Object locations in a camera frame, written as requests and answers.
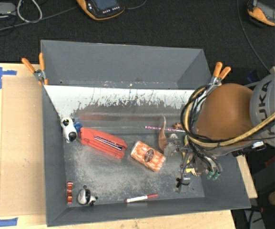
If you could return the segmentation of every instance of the food package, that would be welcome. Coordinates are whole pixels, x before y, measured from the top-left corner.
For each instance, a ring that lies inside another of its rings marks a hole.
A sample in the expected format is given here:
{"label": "food package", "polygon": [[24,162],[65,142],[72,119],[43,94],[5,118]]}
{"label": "food package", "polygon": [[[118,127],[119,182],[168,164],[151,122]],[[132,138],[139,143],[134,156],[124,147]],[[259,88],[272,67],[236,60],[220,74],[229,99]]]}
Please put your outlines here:
{"label": "food package", "polygon": [[161,169],[166,160],[163,154],[141,141],[135,143],[131,152],[131,157],[156,172]]}

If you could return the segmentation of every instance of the yellow cable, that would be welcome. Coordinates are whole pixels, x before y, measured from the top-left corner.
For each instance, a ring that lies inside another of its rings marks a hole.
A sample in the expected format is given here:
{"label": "yellow cable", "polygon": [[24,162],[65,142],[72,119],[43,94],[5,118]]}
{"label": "yellow cable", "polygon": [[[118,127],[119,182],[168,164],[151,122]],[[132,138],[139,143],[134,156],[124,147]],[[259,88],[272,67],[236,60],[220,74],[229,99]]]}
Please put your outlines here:
{"label": "yellow cable", "polygon": [[[199,92],[201,92],[203,90],[203,88],[198,91],[195,95],[199,94]],[[187,109],[186,109],[186,112],[185,112],[185,119],[184,119],[184,126],[185,128],[187,129],[187,131],[189,131],[189,127],[188,127],[188,118],[189,118],[189,111],[190,111],[190,108],[191,108],[191,105],[192,103],[190,103],[188,106],[187,106]],[[258,125],[256,125],[255,127],[253,127],[251,130],[241,134],[240,136],[237,136],[235,138],[232,138],[228,141],[223,141],[223,142],[216,142],[216,143],[205,143],[205,142],[202,142],[202,141],[199,141],[193,137],[189,137],[190,140],[192,140],[194,143],[200,145],[200,146],[203,146],[203,147],[218,147],[219,146],[228,146],[228,145],[231,145],[231,144],[234,144],[236,142],[239,142],[247,137],[249,137],[250,135],[254,134],[255,132],[259,131],[261,128],[265,127],[268,123],[270,123],[271,121],[275,120],[275,112],[269,116],[268,118],[266,118],[264,121],[262,121],[261,123],[259,123]]]}

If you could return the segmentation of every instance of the black carpet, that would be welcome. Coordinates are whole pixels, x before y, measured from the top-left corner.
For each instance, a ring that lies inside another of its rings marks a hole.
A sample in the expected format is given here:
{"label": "black carpet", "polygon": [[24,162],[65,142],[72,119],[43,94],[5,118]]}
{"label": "black carpet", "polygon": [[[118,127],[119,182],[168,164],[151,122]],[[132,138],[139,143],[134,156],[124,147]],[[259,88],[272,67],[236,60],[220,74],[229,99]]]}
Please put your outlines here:
{"label": "black carpet", "polygon": [[[19,0],[0,1],[16,5]],[[252,22],[247,14],[249,0],[146,0],[143,6],[105,21],[91,19],[76,0],[36,1],[44,18],[74,9],[24,25],[19,25],[23,21],[15,16],[0,19],[0,29],[10,27],[0,30],[0,62],[20,63],[26,57],[31,63],[39,63],[40,42],[45,39],[200,48],[211,73],[217,61],[232,67],[225,83],[248,84],[251,73],[260,80],[275,66],[275,26]],[[118,1],[132,8],[145,0]],[[275,0],[259,1],[275,8]],[[29,20],[39,15],[31,0],[25,0],[21,14]],[[251,155],[249,165],[256,160]]]}

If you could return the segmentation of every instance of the pen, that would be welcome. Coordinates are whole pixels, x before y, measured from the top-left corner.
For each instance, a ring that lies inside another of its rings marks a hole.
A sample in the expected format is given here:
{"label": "pen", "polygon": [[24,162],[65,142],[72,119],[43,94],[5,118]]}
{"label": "pen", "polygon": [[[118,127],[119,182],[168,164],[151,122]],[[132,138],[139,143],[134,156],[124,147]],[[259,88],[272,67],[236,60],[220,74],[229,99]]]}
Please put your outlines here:
{"label": "pen", "polygon": [[[150,130],[160,130],[160,127],[156,127],[156,126],[145,126],[146,129],[150,129]],[[181,129],[173,129],[173,128],[165,128],[165,131],[170,131],[170,132],[185,132],[184,130]]]}
{"label": "pen", "polygon": [[135,201],[145,200],[145,199],[149,199],[149,198],[156,198],[156,197],[158,197],[158,194],[152,193],[152,194],[143,195],[143,196],[139,196],[139,197],[135,197],[135,198],[127,198],[125,200],[125,202],[131,203],[131,202],[135,202]]}

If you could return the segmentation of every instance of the handheld device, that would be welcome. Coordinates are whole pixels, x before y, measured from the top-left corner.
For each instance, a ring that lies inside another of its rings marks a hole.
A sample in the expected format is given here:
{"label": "handheld device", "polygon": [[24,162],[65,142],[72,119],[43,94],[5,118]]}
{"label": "handheld device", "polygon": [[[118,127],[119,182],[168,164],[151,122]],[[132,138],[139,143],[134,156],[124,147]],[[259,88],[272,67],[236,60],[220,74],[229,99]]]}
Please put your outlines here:
{"label": "handheld device", "polygon": [[94,20],[106,20],[113,18],[125,8],[118,0],[76,0],[84,12]]}
{"label": "handheld device", "polygon": [[249,0],[247,3],[247,12],[252,19],[261,22],[263,25],[275,26],[275,9],[262,2]]}

